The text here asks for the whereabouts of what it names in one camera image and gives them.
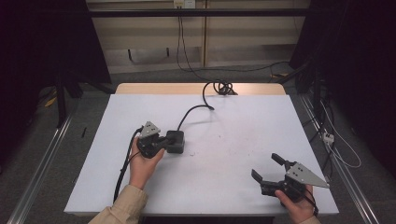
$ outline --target gray floor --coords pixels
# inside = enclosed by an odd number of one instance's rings
[[[260,67],[262,65],[228,68],[251,69]],[[273,73],[288,73],[289,71],[290,69],[285,65],[274,66],[273,68]],[[268,82],[270,80],[269,69],[248,73],[212,70],[201,71],[199,75],[210,78],[227,77],[227,80],[231,82]],[[121,74],[114,76],[113,80],[112,87],[121,82],[202,82],[194,74],[179,70]],[[76,114],[49,171],[46,173],[25,223],[87,223],[91,219],[90,217],[75,217],[63,212],[106,109],[109,97],[90,86],[82,85],[82,88],[84,89],[84,95],[81,99],[68,99],[67,101],[68,108],[72,108],[74,105],[78,106]],[[296,93],[292,81],[285,85],[285,90],[293,101],[301,122],[309,120],[301,97]],[[37,107],[33,122],[26,135],[21,140],[20,145],[15,148],[12,158],[3,166],[3,173],[0,175],[0,223],[8,221],[55,132],[57,107],[56,105],[44,107],[43,104]],[[374,208],[380,223],[396,223],[396,216],[394,215],[394,207],[396,207],[395,179],[373,158],[364,141],[351,131],[352,127],[342,111],[337,108],[336,103],[333,103],[332,107],[337,131],[357,150],[361,157],[362,166],[357,169],[349,169],[350,172],[356,178],[361,190]],[[308,139],[315,133],[312,125],[307,125],[304,129]],[[356,157],[345,144],[337,140],[337,137],[336,144],[345,161],[354,164],[357,162]],[[326,153],[319,138],[314,139],[312,148],[319,164],[322,164],[326,158]],[[324,174],[327,175],[329,172],[328,166]],[[351,199],[346,185],[335,169],[333,169],[332,174],[331,191],[340,214],[320,217],[322,223],[365,223],[360,211]],[[165,223],[165,221],[157,220],[156,223]],[[214,223],[264,223],[265,220],[255,217],[212,219],[211,221]],[[276,217],[274,223],[290,222],[287,217]]]

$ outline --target white table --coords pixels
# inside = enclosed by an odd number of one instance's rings
[[[214,111],[193,110],[181,126],[183,154],[165,153],[147,183],[145,216],[276,216],[287,211],[262,196],[250,176],[284,179],[273,152],[299,161],[323,178],[288,95],[207,96]],[[150,120],[161,135],[175,130],[184,114],[203,103],[201,95],[112,95],[66,213],[91,216],[112,204],[131,135]],[[128,183],[129,170],[122,186]],[[328,189],[314,188],[320,214],[337,214]]]

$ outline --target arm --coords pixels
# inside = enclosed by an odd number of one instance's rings
[[[131,155],[139,152],[136,140],[137,138],[134,139]],[[136,154],[130,163],[129,185],[125,186],[113,206],[105,208],[90,223],[138,223],[140,213],[148,199],[143,188],[154,173],[157,163],[163,157],[163,153],[164,150],[161,149],[152,159],[144,158],[139,153]]]
[[[306,190],[313,193],[313,188],[310,185],[306,185]],[[281,190],[277,190],[275,195],[289,210],[289,215],[293,224],[320,224],[318,219],[314,217],[314,207],[307,200],[302,199],[300,202],[294,203]],[[306,192],[305,195],[312,200],[308,192]]]

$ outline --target human hand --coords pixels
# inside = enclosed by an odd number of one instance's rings
[[[313,193],[313,187],[311,185],[306,185],[306,190]],[[305,192],[305,196],[312,199],[309,192]],[[295,224],[306,221],[314,215],[314,206],[309,203],[306,199],[302,199],[297,203],[294,203],[283,191],[276,190],[276,197],[285,204],[286,208],[289,210],[289,216],[291,221]]]
[[[163,157],[163,153],[165,152],[165,150],[162,148],[157,153],[157,155],[155,155],[155,157],[148,159],[144,158],[140,154],[139,148],[137,148],[136,143],[137,137],[132,143],[132,152],[129,158],[131,160],[129,165],[129,168],[131,170],[129,184],[139,189],[143,189],[151,175],[154,173],[155,167]]]

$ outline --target beige sleeve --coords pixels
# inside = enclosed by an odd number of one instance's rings
[[[316,217],[311,217],[311,218],[307,219],[306,221],[301,222],[299,224],[320,224],[320,222]]]
[[[148,196],[143,190],[127,185],[113,206],[105,208],[90,223],[137,224],[147,200]]]

